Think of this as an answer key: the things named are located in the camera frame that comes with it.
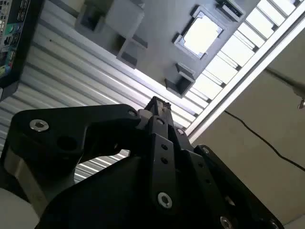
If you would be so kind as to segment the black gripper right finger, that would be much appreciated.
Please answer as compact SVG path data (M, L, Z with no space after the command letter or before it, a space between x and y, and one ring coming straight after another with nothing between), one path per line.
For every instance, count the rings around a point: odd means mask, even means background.
M282 229L282 223L206 145L191 146L173 123L170 103L160 100L179 172L181 207L188 227Z

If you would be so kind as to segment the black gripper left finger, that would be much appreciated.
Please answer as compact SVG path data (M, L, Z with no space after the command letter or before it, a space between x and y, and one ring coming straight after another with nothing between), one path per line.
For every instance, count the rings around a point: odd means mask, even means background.
M15 114L2 150L12 191L44 211L72 186L78 164L122 149L173 156L170 105L153 98L137 112L127 104L26 110Z

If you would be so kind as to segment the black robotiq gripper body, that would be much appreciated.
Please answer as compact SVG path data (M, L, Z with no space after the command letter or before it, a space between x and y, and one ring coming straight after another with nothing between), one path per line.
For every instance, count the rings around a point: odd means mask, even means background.
M212 229L214 218L173 156L133 156L60 193L42 229Z

